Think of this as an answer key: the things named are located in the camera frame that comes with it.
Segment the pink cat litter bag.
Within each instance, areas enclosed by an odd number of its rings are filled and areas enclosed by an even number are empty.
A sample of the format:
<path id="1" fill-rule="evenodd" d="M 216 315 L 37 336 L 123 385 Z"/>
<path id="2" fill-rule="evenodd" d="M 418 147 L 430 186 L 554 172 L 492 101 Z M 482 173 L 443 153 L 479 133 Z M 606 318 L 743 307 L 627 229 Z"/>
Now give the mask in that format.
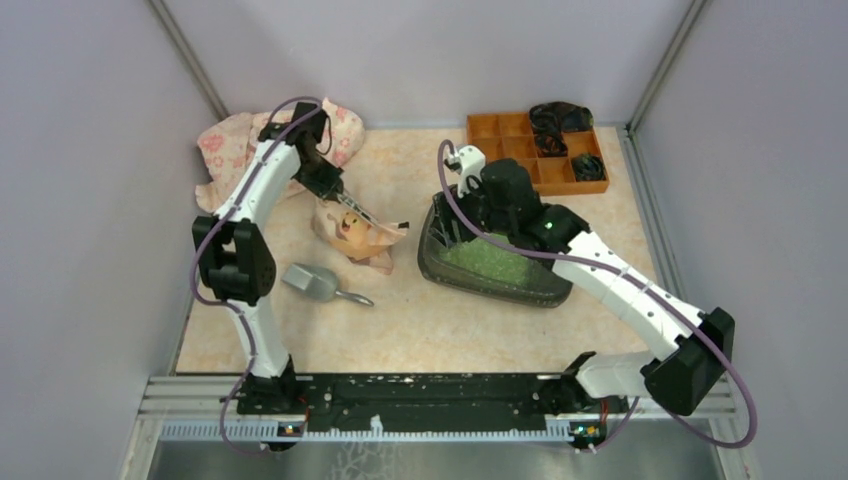
<path id="1" fill-rule="evenodd" d="M 372 224 L 343 204 L 317 200 L 311 227 L 319 238 L 351 263 L 390 275 L 394 268 L 390 249 L 406 237 L 410 224 Z"/>

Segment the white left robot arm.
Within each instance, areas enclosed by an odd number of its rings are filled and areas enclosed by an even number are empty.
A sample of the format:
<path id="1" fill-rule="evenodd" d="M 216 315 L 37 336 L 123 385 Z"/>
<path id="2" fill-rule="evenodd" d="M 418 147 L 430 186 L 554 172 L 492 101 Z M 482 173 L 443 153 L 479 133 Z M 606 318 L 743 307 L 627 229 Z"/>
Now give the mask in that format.
<path id="1" fill-rule="evenodd" d="M 342 169 L 318 152 L 329 119 L 320 100 L 301 96 L 288 103 L 291 120 L 268 120 L 234 192 L 192 225 L 192 292 L 200 303 L 228 311 L 248 362 L 228 397 L 242 415 L 308 411 L 270 300 L 277 267 L 263 230 L 274 205 L 291 181 L 322 200 L 344 193 Z"/>

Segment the silver metal scoop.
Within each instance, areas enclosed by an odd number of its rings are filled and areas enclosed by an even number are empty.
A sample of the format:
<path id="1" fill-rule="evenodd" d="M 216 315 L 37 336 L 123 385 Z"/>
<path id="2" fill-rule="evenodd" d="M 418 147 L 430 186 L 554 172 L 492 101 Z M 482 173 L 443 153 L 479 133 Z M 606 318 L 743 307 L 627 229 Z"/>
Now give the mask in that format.
<path id="1" fill-rule="evenodd" d="M 282 274 L 281 281 L 315 301 L 326 303 L 344 299 L 367 307 L 375 306 L 364 295 L 342 290 L 339 277 L 325 267 L 292 263 Z"/>

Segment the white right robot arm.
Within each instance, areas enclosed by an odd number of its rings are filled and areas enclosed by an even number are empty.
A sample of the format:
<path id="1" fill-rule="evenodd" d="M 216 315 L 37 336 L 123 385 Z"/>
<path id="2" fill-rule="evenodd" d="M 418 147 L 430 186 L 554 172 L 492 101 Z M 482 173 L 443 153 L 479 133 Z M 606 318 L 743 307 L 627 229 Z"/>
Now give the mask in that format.
<path id="1" fill-rule="evenodd" d="M 646 350 L 592 354 L 563 385 L 576 412 L 602 397 L 649 397 L 667 412 L 689 416 L 731 370 L 733 317 L 705 312 L 649 280 L 617 255 L 582 217 L 546 203 L 529 173 L 514 159 L 492 163 L 468 151 L 441 161 L 439 175 L 458 174 L 442 186 L 457 231 L 511 253 L 545 261 L 557 277 L 581 288 L 626 323 Z"/>

